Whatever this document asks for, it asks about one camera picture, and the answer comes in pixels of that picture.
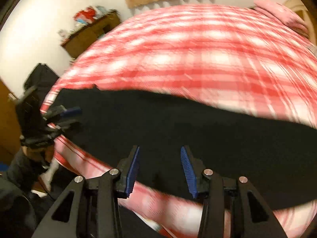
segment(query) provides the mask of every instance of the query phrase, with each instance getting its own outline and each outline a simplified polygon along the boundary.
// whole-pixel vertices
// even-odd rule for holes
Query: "metal screw head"
[[[239,181],[242,182],[242,183],[246,183],[248,181],[248,178],[245,177],[245,176],[240,176],[239,177]]]
[[[205,170],[203,171],[203,173],[204,173],[205,175],[207,175],[207,176],[211,176],[211,175],[214,173],[214,171],[211,170],[211,169],[205,169]]]
[[[111,170],[109,171],[109,173],[110,173],[112,176],[115,176],[115,175],[117,175],[117,174],[119,173],[119,170],[116,169],[116,168],[114,168],[114,169],[111,169]]]
[[[84,178],[82,176],[76,176],[75,182],[81,182]]]

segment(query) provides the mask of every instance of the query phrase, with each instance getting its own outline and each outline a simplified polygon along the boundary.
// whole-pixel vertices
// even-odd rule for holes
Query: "hand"
[[[40,154],[42,151],[45,151],[45,160],[47,162],[51,162],[54,156],[54,145],[48,146],[46,148],[39,149],[31,149],[26,146],[22,147],[23,153],[31,160],[35,162],[41,162],[42,155]]]

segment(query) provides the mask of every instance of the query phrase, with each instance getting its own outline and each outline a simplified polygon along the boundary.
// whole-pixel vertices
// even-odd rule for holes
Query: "wooden dresser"
[[[117,11],[111,10],[102,18],[72,34],[61,46],[64,47],[71,57],[77,58],[94,43],[98,37],[114,29],[120,23]]]

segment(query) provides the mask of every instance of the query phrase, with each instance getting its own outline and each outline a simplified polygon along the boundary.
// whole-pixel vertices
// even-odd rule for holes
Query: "red and white checkered duvet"
[[[56,82],[46,111],[62,88],[96,85],[173,94],[256,117],[317,126],[317,58],[310,42],[250,9],[183,5],[147,11],[95,42]],[[61,136],[55,158],[86,178],[110,166]],[[196,237],[202,206],[140,183],[120,204],[168,237]],[[317,201],[275,212],[288,237],[302,234]],[[229,213],[225,237],[229,237]]]

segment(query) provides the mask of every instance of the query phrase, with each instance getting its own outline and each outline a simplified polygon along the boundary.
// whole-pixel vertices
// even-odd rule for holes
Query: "black cloth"
[[[31,186],[44,171],[41,164],[27,158],[20,150],[8,171],[0,176],[0,237],[30,238],[48,209],[76,174],[59,166],[53,175],[50,196],[40,198]],[[119,207],[122,231],[126,238],[160,238],[139,217]]]
[[[52,106],[82,108],[81,130],[66,136],[116,166],[140,145],[137,180],[192,199],[180,161],[188,144],[195,157],[222,176],[247,176],[272,209],[317,196],[317,132],[305,125],[216,109],[145,91],[62,89]]]
[[[33,234],[38,221],[27,194],[43,172],[42,165],[27,158],[20,149],[0,177],[1,237],[28,238]]]
[[[37,86],[39,104],[42,105],[47,93],[58,80],[56,73],[45,63],[38,63],[24,83],[24,90]]]

